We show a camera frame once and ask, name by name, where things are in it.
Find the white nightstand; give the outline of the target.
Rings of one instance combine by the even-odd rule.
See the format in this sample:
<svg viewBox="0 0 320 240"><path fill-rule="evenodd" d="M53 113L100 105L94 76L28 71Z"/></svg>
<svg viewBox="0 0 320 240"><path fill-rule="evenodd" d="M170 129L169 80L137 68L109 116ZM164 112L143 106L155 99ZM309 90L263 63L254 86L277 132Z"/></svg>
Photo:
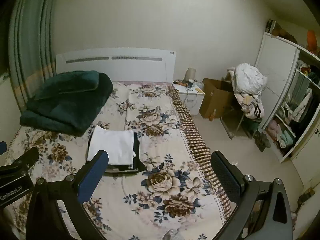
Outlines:
<svg viewBox="0 0 320 240"><path fill-rule="evenodd" d="M189 114L193 116L198 115L204 100L204 91L195 83L191 88L178 83L173 83L172 85L177 90L180 100L187 108Z"/></svg>

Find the grey green curtain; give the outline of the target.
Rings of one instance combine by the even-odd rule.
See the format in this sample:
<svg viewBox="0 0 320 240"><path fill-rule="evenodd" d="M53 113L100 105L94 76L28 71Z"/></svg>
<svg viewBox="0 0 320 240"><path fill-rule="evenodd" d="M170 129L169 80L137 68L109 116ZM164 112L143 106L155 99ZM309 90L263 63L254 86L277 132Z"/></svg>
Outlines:
<svg viewBox="0 0 320 240"><path fill-rule="evenodd" d="M52 48L55 0L16 0L9 25L11 85L20 111L56 74Z"/></svg>

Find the chair with clothes pile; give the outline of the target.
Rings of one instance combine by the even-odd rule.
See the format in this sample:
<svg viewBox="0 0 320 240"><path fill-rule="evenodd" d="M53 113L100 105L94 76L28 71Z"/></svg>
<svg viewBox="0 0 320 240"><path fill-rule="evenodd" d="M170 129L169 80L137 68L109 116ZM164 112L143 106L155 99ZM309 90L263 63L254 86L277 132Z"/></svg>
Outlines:
<svg viewBox="0 0 320 240"><path fill-rule="evenodd" d="M262 93L267 85L267 77L258 68L241 63L228 68L224 80L231 85L235 101L220 117L221 124L229 139L236 136L239 128L252 138L265 117Z"/></svg>

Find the white t-shirt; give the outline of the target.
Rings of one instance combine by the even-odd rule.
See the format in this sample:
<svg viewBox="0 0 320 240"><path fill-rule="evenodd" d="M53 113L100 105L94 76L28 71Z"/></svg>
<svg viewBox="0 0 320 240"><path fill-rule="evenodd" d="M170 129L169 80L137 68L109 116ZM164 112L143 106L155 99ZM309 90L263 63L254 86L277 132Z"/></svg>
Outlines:
<svg viewBox="0 0 320 240"><path fill-rule="evenodd" d="M91 161L99 151L105 151L110 165L132 165L136 156L133 146L132 130L110 131L96 126L89 143L87 161Z"/></svg>

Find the dark green folded blanket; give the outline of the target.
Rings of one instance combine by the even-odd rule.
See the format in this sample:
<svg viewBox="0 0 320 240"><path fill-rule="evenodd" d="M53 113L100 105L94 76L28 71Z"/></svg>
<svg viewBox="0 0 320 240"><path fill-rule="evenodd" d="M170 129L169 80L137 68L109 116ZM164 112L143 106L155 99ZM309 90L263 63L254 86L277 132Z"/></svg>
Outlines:
<svg viewBox="0 0 320 240"><path fill-rule="evenodd" d="M73 71L51 77L28 100L20 125L82 136L113 90L108 75Z"/></svg>

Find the beige table lamp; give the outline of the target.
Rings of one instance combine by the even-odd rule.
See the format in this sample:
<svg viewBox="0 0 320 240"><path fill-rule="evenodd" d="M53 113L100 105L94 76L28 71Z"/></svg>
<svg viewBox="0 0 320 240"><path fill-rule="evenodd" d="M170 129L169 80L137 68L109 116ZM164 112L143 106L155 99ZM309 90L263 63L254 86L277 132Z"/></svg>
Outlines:
<svg viewBox="0 0 320 240"><path fill-rule="evenodd" d="M187 71L185 72L185 81L189 80L194 80L195 79L195 74L196 74L196 69L195 68L188 68Z"/></svg>

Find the white wardrobe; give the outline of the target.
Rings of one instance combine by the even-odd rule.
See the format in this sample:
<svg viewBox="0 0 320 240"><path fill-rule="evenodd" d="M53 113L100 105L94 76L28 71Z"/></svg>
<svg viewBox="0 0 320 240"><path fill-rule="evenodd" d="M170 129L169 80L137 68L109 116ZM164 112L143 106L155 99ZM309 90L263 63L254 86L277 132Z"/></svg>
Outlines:
<svg viewBox="0 0 320 240"><path fill-rule="evenodd" d="M291 41L264 33L255 67L267 77L261 128L280 163L295 158L319 121L319 57Z"/></svg>

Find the brown cardboard box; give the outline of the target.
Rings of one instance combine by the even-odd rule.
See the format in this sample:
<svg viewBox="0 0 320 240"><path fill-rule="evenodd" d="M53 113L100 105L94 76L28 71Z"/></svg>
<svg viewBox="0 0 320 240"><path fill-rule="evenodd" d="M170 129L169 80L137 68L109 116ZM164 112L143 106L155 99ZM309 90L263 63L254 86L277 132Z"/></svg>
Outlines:
<svg viewBox="0 0 320 240"><path fill-rule="evenodd" d="M214 114L214 119L219 119L231 107L234 98L232 85L226 81L203 79L204 99L199 113L204 119L209 119Z"/></svg>

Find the floral bed blanket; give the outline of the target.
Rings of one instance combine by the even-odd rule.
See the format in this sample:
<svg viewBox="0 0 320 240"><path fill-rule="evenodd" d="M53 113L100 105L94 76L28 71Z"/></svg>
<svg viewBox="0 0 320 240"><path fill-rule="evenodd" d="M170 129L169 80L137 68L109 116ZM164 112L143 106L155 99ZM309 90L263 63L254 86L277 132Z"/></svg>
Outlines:
<svg viewBox="0 0 320 240"><path fill-rule="evenodd" d="M21 127L5 162L37 147L32 180L62 180L86 162L99 126L133 130L145 171L108 174L84 204L106 239L162 239L177 230L185 239L213 239L231 213L210 165L210 149L170 85L116 82L106 104L81 137Z"/></svg>

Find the white bed headboard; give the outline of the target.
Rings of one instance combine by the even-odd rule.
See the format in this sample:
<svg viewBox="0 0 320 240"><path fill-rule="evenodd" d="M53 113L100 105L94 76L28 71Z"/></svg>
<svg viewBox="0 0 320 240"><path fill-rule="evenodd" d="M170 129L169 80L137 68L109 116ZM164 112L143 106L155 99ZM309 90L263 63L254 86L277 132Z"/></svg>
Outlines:
<svg viewBox="0 0 320 240"><path fill-rule="evenodd" d="M149 48L96 48L56 56L57 74L76 70L105 73L111 81L166 82L174 79L176 53Z"/></svg>

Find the black grey striped folded garment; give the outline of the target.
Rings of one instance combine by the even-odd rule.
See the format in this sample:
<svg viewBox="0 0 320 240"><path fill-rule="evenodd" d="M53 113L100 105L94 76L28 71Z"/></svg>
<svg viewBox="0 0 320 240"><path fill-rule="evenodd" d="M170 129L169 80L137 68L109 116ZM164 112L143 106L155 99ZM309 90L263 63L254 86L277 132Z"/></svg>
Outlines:
<svg viewBox="0 0 320 240"><path fill-rule="evenodd" d="M108 165L105 170L105 174L116 174L116 173L138 173L146 171L146 166L140 161L140 142L137 137L137 133L134 133L133 140L133 151L135 156L133 157L132 165Z"/></svg>

